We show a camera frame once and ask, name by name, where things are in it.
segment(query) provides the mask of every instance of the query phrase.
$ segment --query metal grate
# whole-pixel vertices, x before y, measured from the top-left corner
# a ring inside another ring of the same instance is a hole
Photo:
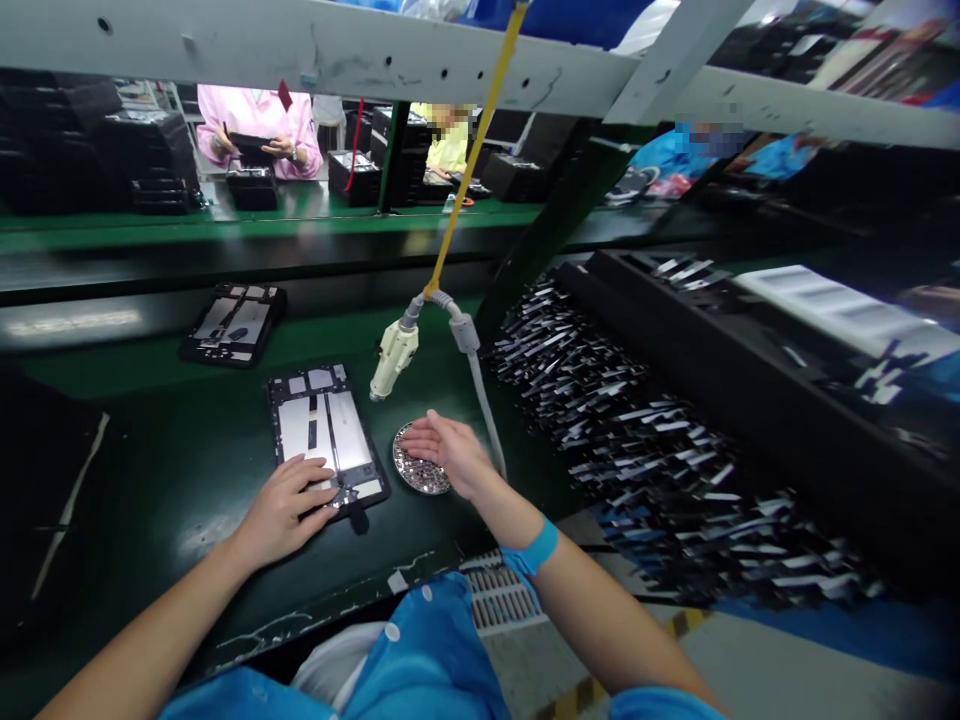
[[[547,620],[533,592],[503,564],[499,550],[460,566],[473,592],[473,624],[480,637]]]

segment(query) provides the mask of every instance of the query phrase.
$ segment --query yellow floor stripe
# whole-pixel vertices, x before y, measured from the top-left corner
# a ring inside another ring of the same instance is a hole
[[[679,640],[703,625],[713,614],[710,610],[684,608],[664,623],[663,628]],[[594,677],[581,680],[577,685],[533,715],[533,720],[576,720],[584,710],[599,703],[606,692]]]

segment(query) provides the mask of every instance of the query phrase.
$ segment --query metal shelf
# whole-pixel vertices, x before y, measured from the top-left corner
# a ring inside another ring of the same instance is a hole
[[[521,37],[499,107],[628,124],[682,114],[763,132],[960,149],[946,111],[703,67],[749,5],[684,0],[642,63]],[[410,102],[485,102],[502,39],[323,0],[13,0],[5,18],[0,66],[262,88],[285,80],[296,91]]]

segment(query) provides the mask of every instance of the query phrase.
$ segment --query blue wristband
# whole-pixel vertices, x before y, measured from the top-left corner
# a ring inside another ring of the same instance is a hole
[[[526,550],[500,548],[503,555],[503,564],[513,570],[521,578],[532,577],[537,574],[541,566],[553,555],[560,542],[560,534],[552,522],[543,517],[543,530],[537,539],[530,543]]]

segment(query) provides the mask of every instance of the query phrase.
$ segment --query round magnetic tray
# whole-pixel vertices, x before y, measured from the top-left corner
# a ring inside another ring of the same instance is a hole
[[[403,434],[411,427],[413,423],[407,423],[393,439],[393,464],[404,482],[417,492],[424,495],[443,495],[450,490],[450,480],[443,468],[429,460],[410,457],[409,453],[400,447]]]

